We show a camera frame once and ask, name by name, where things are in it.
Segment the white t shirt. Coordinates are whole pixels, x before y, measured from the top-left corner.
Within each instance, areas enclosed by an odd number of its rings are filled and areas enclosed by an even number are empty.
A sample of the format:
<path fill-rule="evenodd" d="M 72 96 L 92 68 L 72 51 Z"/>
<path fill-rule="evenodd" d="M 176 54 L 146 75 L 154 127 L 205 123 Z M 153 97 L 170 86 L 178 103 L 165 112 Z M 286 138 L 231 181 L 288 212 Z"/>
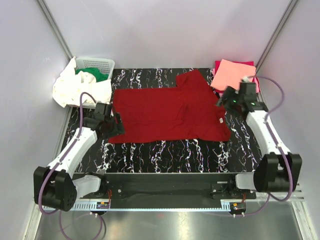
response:
<path fill-rule="evenodd" d="M 112 97 L 115 61 L 107 58 L 73 57 L 56 79 L 52 98 L 61 106 L 94 108 Z"/>

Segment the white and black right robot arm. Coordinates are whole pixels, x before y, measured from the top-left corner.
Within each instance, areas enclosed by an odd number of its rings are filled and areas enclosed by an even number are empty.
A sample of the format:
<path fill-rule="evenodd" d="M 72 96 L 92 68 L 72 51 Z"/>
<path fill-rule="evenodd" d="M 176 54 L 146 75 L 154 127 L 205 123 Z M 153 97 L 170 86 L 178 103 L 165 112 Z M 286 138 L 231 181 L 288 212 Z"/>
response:
<path fill-rule="evenodd" d="M 252 83 L 242 82 L 240 89 L 228 86 L 217 104 L 229 113 L 239 114 L 252 130 L 262 159 L 251 173 L 235 176 L 235 186 L 260 193 L 292 193 L 296 190 L 302 158 L 282 142 L 270 119 L 265 103 L 258 101 Z"/>

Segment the dark red t shirt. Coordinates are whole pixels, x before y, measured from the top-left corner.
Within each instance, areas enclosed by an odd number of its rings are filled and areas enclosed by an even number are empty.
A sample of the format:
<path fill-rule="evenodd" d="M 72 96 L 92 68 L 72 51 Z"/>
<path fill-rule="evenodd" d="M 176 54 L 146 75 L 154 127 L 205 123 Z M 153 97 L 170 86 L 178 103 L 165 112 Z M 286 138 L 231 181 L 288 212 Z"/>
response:
<path fill-rule="evenodd" d="M 225 109 L 199 70 L 177 75 L 175 87 L 117 89 L 113 105 L 125 133 L 112 144 L 201 139 L 226 142 Z"/>

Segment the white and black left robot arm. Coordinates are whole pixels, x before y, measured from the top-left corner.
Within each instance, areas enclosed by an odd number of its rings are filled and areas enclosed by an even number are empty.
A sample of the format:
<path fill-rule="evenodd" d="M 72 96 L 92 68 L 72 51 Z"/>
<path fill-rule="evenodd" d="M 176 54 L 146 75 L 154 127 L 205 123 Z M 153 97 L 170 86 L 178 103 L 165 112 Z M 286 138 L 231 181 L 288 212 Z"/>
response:
<path fill-rule="evenodd" d="M 44 207 L 68 212 L 75 202 L 89 194 L 103 197 L 108 190 L 107 178 L 89 172 L 74 179 L 78 164 L 87 151 L 100 139 L 124 134 L 121 115 L 111 104 L 98 102 L 89 117 L 81 117 L 79 128 L 61 153 L 46 167 L 33 173 L 34 202 L 44 213 Z"/>

